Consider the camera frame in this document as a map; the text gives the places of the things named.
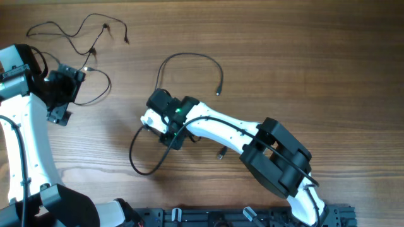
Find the wooden surface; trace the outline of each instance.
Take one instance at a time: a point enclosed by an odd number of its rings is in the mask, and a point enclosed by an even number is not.
[[[69,106],[67,127],[49,124],[56,166],[66,185],[95,202],[117,197],[133,207],[286,206],[260,186],[235,152],[216,159],[220,145],[203,139],[171,151],[150,177],[137,175],[128,147],[161,62],[176,52],[200,52],[223,67],[223,93],[215,96],[217,68],[200,57],[167,65],[162,86],[193,96],[238,119],[279,120],[312,153],[312,174],[327,203],[350,204],[360,226],[404,225],[404,14],[399,1],[267,1],[2,6],[0,44],[25,43],[80,67],[84,57],[63,38],[27,39],[26,30],[53,20],[76,31],[88,13],[116,16],[96,44],[97,63],[112,92],[91,107]],[[90,18],[73,42],[86,51],[103,18]],[[43,27],[42,31],[56,31]],[[56,63],[47,57],[51,68]],[[106,86],[88,73],[77,101]],[[150,169],[164,146],[150,133],[136,142],[135,163]],[[0,147],[0,201],[7,205],[8,160]]]

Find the wood grain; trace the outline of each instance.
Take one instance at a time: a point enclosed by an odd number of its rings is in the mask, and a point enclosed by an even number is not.
[[[161,62],[176,52],[200,57],[167,64],[162,86],[193,96],[227,115],[279,120],[312,153],[318,194],[357,209],[360,226],[404,226],[404,4],[401,1],[229,1],[1,6],[0,45],[30,44],[80,67],[67,40],[25,37],[27,29],[56,21],[76,31],[92,12],[118,17],[123,27],[90,18],[73,42],[86,51],[104,22],[97,61],[112,92],[90,107],[71,105],[67,127],[49,124],[54,160],[66,185],[95,202],[117,197],[133,207],[268,207],[287,203],[253,179],[236,153],[216,159],[220,145],[186,142],[150,177],[130,167],[128,147],[145,112]],[[42,31],[56,31],[45,26]],[[50,68],[56,63],[49,57]],[[95,97],[106,79],[88,73],[77,101]],[[7,205],[8,161],[0,137],[0,200]],[[135,163],[152,168],[164,147],[150,133],[136,142]]]

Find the white plastic housing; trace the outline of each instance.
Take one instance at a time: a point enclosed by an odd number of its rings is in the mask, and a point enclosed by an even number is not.
[[[40,191],[40,186],[49,183],[63,185],[57,172],[47,131],[46,104],[34,94],[22,97],[17,95],[1,102],[0,114],[20,125],[25,154],[27,157],[28,177],[31,178],[29,195]],[[20,149],[14,130],[5,120],[0,120],[7,145],[10,167],[10,190],[8,200],[23,198],[21,186]]]
[[[292,208],[292,214],[297,219],[302,221],[309,226],[313,225],[317,221],[316,210],[314,209],[314,204],[310,200],[309,194],[304,187],[306,185],[310,185],[312,182],[307,179],[306,177],[303,178],[302,182],[300,183],[299,187],[297,188],[297,194],[295,197],[289,196],[287,200]],[[313,196],[314,201],[319,208],[319,215],[323,213],[324,210],[324,202],[318,197],[316,193],[316,189],[313,187],[309,188],[311,195]]]
[[[119,226],[125,222],[124,211],[117,201],[96,204],[95,208],[97,208],[100,217],[100,227]]]
[[[237,120],[222,113],[216,112],[209,108],[203,102],[194,106],[191,111],[187,114],[186,122],[194,119],[196,117],[210,116],[218,119],[222,119],[228,123],[234,124],[246,132],[252,135],[257,134],[257,122],[246,122],[242,120]],[[195,136],[206,137],[212,139],[224,146],[233,149],[234,151],[242,154],[242,147],[245,144],[251,143],[253,140],[251,137],[243,135],[241,132],[227,126],[223,123],[217,122],[215,120],[198,120],[196,122],[190,123],[187,126],[187,130],[194,134]]]

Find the white robotic arm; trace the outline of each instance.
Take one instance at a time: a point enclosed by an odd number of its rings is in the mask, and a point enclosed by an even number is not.
[[[191,122],[186,126],[187,131],[194,136],[212,139],[228,148],[233,149],[241,155],[245,151],[245,145],[253,142],[253,138],[247,136],[246,133],[255,136],[259,135],[259,123],[234,119],[222,113],[216,112],[209,108],[206,104],[195,101],[190,97],[186,97],[182,102],[179,102],[176,101],[175,98],[169,97],[169,95],[163,90],[157,90],[151,96],[147,105],[149,106],[149,109],[146,111],[144,116],[141,117],[142,123],[148,127],[152,127],[160,131],[165,135],[169,134],[173,128],[174,130],[178,129],[178,127],[173,127],[173,125],[178,122],[177,119],[180,119],[179,121],[184,120],[184,124],[186,124],[187,122],[198,117],[209,116],[211,118],[220,119],[232,125],[236,125],[237,127],[243,129],[244,132],[234,129],[233,127],[219,121],[209,119],[201,119]],[[176,117],[176,115],[179,114],[183,114],[185,117]],[[320,216],[324,209],[324,202],[317,196],[313,187],[307,187],[309,185],[312,185],[312,182],[308,178],[303,177],[302,180],[300,180],[298,187],[295,189],[296,193],[294,195],[288,194],[288,196],[283,197],[286,197],[288,200],[292,208],[292,214],[298,220],[305,224],[313,225],[317,221],[315,207],[318,207]],[[309,193],[307,193],[307,190],[310,190],[312,199],[310,198]]]
[[[0,226],[21,225],[24,211],[21,212],[19,204],[23,202],[27,204],[25,214],[29,215],[26,218],[29,226],[42,226],[41,221],[47,222],[49,218],[66,226],[104,227],[141,220],[122,199],[94,205],[87,196],[66,188],[57,172],[47,121],[67,124],[70,116],[66,111],[68,103],[74,101],[85,74],[60,65],[58,71],[50,73],[49,84],[46,84],[43,78],[38,77],[38,64],[27,45],[12,45],[0,50],[0,63],[4,69],[4,73],[0,74],[0,115],[11,120],[0,119],[10,168],[10,206],[0,211]],[[57,95],[64,91],[70,96]],[[24,152],[20,152],[15,128],[10,123],[18,127]],[[24,197],[22,183],[22,160],[25,160],[28,179],[27,197]],[[33,211],[39,211],[41,205],[52,217],[33,218],[36,215]]]

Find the wire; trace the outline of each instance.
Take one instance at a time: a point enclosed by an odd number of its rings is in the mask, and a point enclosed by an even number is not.
[[[49,35],[49,34],[55,34],[55,33],[34,33],[34,34],[30,34],[30,31],[31,31],[32,29],[37,28],[38,26],[42,26],[42,25],[46,25],[46,24],[49,24],[49,23],[50,23],[50,24],[53,24],[53,25],[57,26],[58,29],[63,33],[63,35],[64,35],[65,37],[73,38],[73,37],[77,36],[77,34],[80,32],[80,30],[81,30],[81,28],[83,27],[84,22],[87,20],[87,18],[89,18],[90,16],[93,16],[93,15],[104,16],[104,17],[106,17],[106,18],[110,18],[110,19],[113,19],[113,20],[116,20],[116,21],[122,23],[122,24],[125,26],[125,37],[124,37],[124,41],[125,41],[127,44],[129,44],[129,40],[128,40],[128,27],[126,26],[125,22],[123,22],[123,21],[121,21],[121,20],[119,20],[119,19],[117,19],[117,18],[113,18],[113,17],[111,17],[111,16],[103,15],[103,14],[101,14],[101,13],[90,13],[90,14],[83,20],[83,22],[81,22],[81,25],[80,25],[79,29],[78,29],[77,32],[76,32],[75,34],[73,34],[73,35],[69,35],[69,34],[67,34],[66,32],[64,32],[64,30],[63,30],[56,22],[47,21],[47,22],[44,22],[44,23],[40,23],[40,24],[38,24],[38,25],[34,25],[34,26],[32,26],[31,28],[29,28],[28,31],[27,31],[26,36],[27,36],[27,37],[31,37],[31,36],[33,36],[33,35]]]
[[[311,202],[312,202],[313,205],[314,205],[314,209],[316,210],[316,218],[317,218],[316,226],[317,226],[317,227],[320,227],[320,226],[321,226],[321,223],[320,223],[321,220],[320,220],[319,208],[318,208],[318,206],[317,206],[316,201],[314,200],[313,195],[312,195],[311,192],[310,192],[310,189],[309,189],[309,188],[311,188],[311,187],[316,187],[316,185],[314,185],[314,184],[306,185],[306,186],[304,186],[304,190],[305,190],[305,191],[307,192],[307,194],[309,195],[309,198],[310,198]]]
[[[168,56],[168,58],[166,58],[166,59],[163,61],[163,63],[160,65],[160,68],[158,68],[157,79],[156,79],[156,85],[155,85],[155,87],[154,87],[154,90],[157,89],[157,86],[158,86],[158,79],[159,79],[159,77],[160,77],[160,72],[162,71],[162,69],[165,68],[165,65],[168,63],[168,61],[169,61],[171,58],[173,58],[173,57],[175,57],[175,56],[178,56],[178,55],[196,55],[196,56],[205,57],[205,58],[207,58],[207,59],[213,61],[213,62],[217,65],[217,67],[219,68],[219,70],[220,70],[220,83],[219,83],[219,86],[218,86],[218,88],[217,88],[217,90],[216,90],[216,95],[220,95],[220,93],[222,92],[222,87],[223,87],[223,69],[222,69],[222,67],[220,66],[220,64],[219,64],[216,60],[214,60],[212,57],[210,57],[210,56],[208,56],[208,55],[206,55],[206,54],[191,53],[191,52],[181,52],[181,53],[172,54],[172,55]]]
[[[78,105],[78,106],[85,106],[85,105],[91,104],[91,103],[95,102],[96,100],[98,100],[98,99],[99,99],[103,94],[105,94],[108,90],[111,90],[111,89],[112,89],[112,82],[111,82],[111,79],[109,78],[109,76],[108,76],[105,72],[103,72],[103,71],[101,71],[101,70],[98,70],[98,69],[91,68],[91,67],[86,67],[85,70],[86,70],[86,71],[97,71],[97,72],[99,72],[99,73],[104,74],[105,77],[108,79],[108,86],[107,86],[107,88],[101,93],[101,95],[97,96],[96,98],[94,98],[94,99],[92,99],[92,100],[90,100],[90,101],[88,101],[88,102],[85,102],[85,103],[76,103],[76,102],[73,102],[74,104],[76,104],[76,105]]]
[[[27,199],[28,199],[28,184],[29,184],[29,179],[28,179],[28,173],[27,173],[27,164],[25,162],[25,149],[23,145],[23,139],[21,136],[20,128],[18,127],[15,122],[13,122],[11,119],[9,119],[6,116],[0,115],[0,119],[5,120],[11,125],[11,128],[14,130],[17,141],[18,141],[18,147],[20,148],[20,161],[21,161],[21,174],[22,174],[22,185],[23,185],[23,212],[21,215],[21,226],[25,227],[27,225]]]
[[[98,40],[98,38],[100,38],[101,34],[103,34],[105,28],[108,28],[108,25],[107,25],[107,24],[103,24],[102,30],[101,30],[101,32],[99,33],[99,35],[96,37],[96,39],[95,39],[93,45],[88,49],[88,51],[83,52],[83,53],[79,52],[79,51],[77,50],[77,48],[74,46],[74,43],[71,41],[71,39],[70,39],[69,37],[65,36],[65,35],[58,34],[58,33],[40,33],[40,35],[59,35],[59,36],[65,37],[65,38],[69,41],[70,45],[73,47],[74,51],[75,51],[77,54],[79,54],[79,55],[86,55],[86,54],[88,54],[88,53],[95,53],[94,45],[97,43],[97,40]]]
[[[84,66],[87,64],[87,61],[88,61],[88,58],[90,58],[90,55],[91,55],[91,53],[89,53],[89,54],[87,55],[87,58],[86,58],[86,60],[84,61],[84,64],[78,69],[79,71],[82,70],[82,69],[84,68]]]
[[[129,161],[131,162],[131,165],[133,167],[133,169],[139,173],[140,175],[151,175],[152,173],[154,173],[156,170],[158,170],[158,168],[160,168],[160,166],[162,165],[164,159],[167,157],[168,153],[170,152],[171,147],[174,145],[175,140],[177,139],[177,137],[179,136],[179,134],[190,124],[193,123],[197,120],[215,120],[217,122],[223,123],[229,127],[232,127],[233,129],[240,131],[242,134],[247,135],[249,137],[251,137],[253,140],[255,140],[256,142],[260,143],[261,145],[263,145],[264,147],[266,147],[267,149],[270,149],[274,154],[276,154],[277,156],[279,156],[283,161],[286,162],[286,164],[290,165],[291,167],[293,167],[296,171],[298,171],[301,175],[303,175],[304,177],[306,177],[307,179],[309,179],[315,186],[319,187],[318,182],[313,179],[311,176],[309,176],[304,170],[302,170],[300,167],[298,167],[295,163],[292,163],[291,161],[289,161],[286,157],[284,157],[284,155],[282,155],[281,153],[279,153],[275,148],[272,148],[271,146],[267,145],[264,141],[258,139],[256,136],[252,135],[251,133],[245,131],[244,129],[241,129],[237,126],[235,126],[234,124],[231,124],[227,121],[224,121],[222,119],[218,119],[215,117],[209,117],[209,116],[202,116],[202,117],[196,117],[194,119],[189,120],[188,122],[186,122],[178,131],[177,134],[175,134],[175,136],[172,138],[171,143],[169,144],[169,146],[167,147],[167,150],[165,151],[165,153],[162,156],[162,159],[158,162],[158,164],[154,167],[154,169],[152,169],[150,172],[148,173],[143,173],[140,172],[133,164],[132,161],[132,147],[134,144],[134,140],[136,139],[136,137],[138,136],[138,134],[140,133],[140,131],[142,130],[143,127],[141,127],[137,133],[135,134],[135,136],[133,137],[131,146],[129,148]]]
[[[39,54],[39,56],[42,58],[42,61],[44,62],[44,70],[40,73],[39,76],[41,78],[45,78],[48,75],[48,65],[46,64],[45,57],[36,47],[30,46],[30,48],[33,49],[34,51],[36,51]]]
[[[60,61],[57,57],[55,57],[54,55],[52,55],[51,53],[48,53],[48,52],[45,52],[45,51],[41,51],[40,53],[42,53],[42,54],[47,54],[47,55],[51,56],[51,57],[57,62],[58,65],[61,64],[61,61]]]

